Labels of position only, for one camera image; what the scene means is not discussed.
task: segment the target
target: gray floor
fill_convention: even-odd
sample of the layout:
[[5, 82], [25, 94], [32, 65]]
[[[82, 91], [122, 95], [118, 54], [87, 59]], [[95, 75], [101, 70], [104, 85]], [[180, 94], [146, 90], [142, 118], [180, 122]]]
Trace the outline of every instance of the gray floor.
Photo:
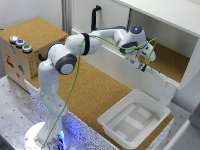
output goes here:
[[0, 53], [0, 78], [4, 77], [5, 75], [6, 75], [5, 68], [4, 68], [3, 60]]

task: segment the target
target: brown work surface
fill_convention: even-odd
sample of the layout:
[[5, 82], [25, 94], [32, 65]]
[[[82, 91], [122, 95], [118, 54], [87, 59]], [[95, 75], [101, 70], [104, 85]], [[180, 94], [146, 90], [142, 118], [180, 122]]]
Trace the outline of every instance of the brown work surface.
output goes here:
[[16, 35], [19, 39], [25, 40], [26, 44], [32, 46], [33, 51], [37, 51], [38, 49], [49, 45], [49, 43], [68, 36], [66, 32], [40, 17], [27, 20], [0, 31], [0, 37], [8, 43], [10, 42], [9, 39], [12, 35]]
[[[155, 53], [156, 60], [149, 66], [180, 83], [190, 59], [159, 43], [156, 45]], [[144, 57], [140, 57], [139, 60], [144, 62]]]
[[[68, 98], [75, 74], [76, 70], [68, 76], [59, 75], [58, 94], [64, 101]], [[30, 83], [39, 88], [38, 77], [30, 80]], [[120, 150], [123, 150], [105, 134], [103, 127], [97, 122], [97, 118], [130, 92], [131, 89], [81, 59], [79, 76], [68, 103], [68, 109]], [[145, 150], [172, 119], [173, 116], [169, 115], [137, 150]]]

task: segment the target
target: cork-lined shelf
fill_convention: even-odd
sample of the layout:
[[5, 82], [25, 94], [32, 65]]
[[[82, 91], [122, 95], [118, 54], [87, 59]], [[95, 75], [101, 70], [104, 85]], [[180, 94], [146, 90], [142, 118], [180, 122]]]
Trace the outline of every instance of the cork-lined shelf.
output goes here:
[[115, 1], [131, 8], [129, 26], [141, 25], [149, 39], [158, 39], [156, 60], [147, 70], [183, 88], [200, 70], [200, 6], [183, 0]]

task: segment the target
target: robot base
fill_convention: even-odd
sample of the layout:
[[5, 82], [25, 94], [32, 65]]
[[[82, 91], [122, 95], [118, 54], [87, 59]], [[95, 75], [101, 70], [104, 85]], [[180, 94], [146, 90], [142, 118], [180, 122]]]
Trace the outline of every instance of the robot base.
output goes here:
[[35, 137], [37, 136], [38, 132], [40, 131], [40, 129], [42, 128], [42, 126], [44, 125], [44, 122], [40, 122], [34, 126], [32, 126], [25, 135], [24, 138], [24, 149], [25, 150], [41, 150], [41, 147], [39, 147], [36, 143], [35, 143]]

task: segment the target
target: cork board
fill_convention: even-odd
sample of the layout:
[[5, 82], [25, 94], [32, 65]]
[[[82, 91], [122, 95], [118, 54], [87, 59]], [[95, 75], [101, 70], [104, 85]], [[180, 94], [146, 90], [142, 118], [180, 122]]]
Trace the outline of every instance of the cork board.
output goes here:
[[156, 60], [149, 66], [181, 83], [190, 58], [177, 53], [159, 43], [155, 48]]
[[[67, 100], [75, 74], [76, 70], [67, 76], [59, 75], [58, 94], [64, 101]], [[29, 82], [39, 88], [38, 77]], [[79, 76], [68, 103], [68, 109], [120, 150], [123, 150], [105, 134], [103, 127], [97, 122], [97, 118], [129, 92], [131, 89], [81, 59]], [[170, 114], [136, 150], [145, 150], [172, 119], [173, 116]]]
[[62, 39], [68, 34], [40, 17], [36, 17], [0, 31], [0, 37], [10, 43], [10, 36], [17, 35], [19, 39], [30, 44], [33, 51]]

